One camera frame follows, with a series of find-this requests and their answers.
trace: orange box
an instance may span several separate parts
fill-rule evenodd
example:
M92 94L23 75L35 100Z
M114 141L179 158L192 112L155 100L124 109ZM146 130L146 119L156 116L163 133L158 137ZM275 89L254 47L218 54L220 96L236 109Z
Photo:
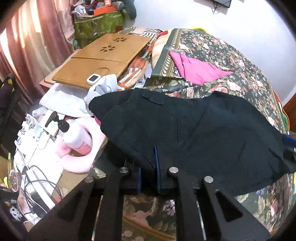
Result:
M99 7L94 10L94 16L101 15L101 14L108 13L108 12L116 12L116 11L117 11L117 9L114 6Z

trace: floral pattern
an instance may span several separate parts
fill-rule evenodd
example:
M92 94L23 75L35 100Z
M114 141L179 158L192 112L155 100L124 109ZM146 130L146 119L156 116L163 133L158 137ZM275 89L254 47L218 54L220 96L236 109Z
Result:
M185 53L190 58L207 61L234 73L204 85L194 85L181 78L168 51ZM264 74L244 55L224 41L200 30L174 29L154 68L146 89L162 91L178 98L202 98L221 91L248 100L281 133L286 133L282 112ZM294 174L284 175L261 190L236 199L270 233L282 224L295 202ZM122 240L175 240L175 205L173 200L144 194L125 196Z

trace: white smartwatch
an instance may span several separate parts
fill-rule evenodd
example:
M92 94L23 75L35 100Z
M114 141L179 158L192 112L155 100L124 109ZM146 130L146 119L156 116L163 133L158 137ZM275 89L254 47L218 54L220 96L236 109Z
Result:
M89 83L90 85L94 85L95 83L98 82L98 80L101 78L100 75L98 74L92 74L90 77L87 78L87 83Z

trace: white wall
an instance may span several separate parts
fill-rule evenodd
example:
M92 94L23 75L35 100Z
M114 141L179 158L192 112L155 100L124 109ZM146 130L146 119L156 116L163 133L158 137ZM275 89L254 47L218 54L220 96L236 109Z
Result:
M203 26L256 64L283 104L296 92L296 42L265 0L232 0L229 9L220 7L214 15L211 0L135 0L135 6L134 26L162 30Z

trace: black cloth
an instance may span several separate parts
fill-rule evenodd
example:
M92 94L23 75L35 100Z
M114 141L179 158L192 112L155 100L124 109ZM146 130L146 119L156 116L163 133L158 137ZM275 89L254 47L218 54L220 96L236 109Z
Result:
M220 92L181 99L135 89L94 98L102 132L155 182L161 166L212 176L233 195L259 190L292 172L282 134L248 101Z

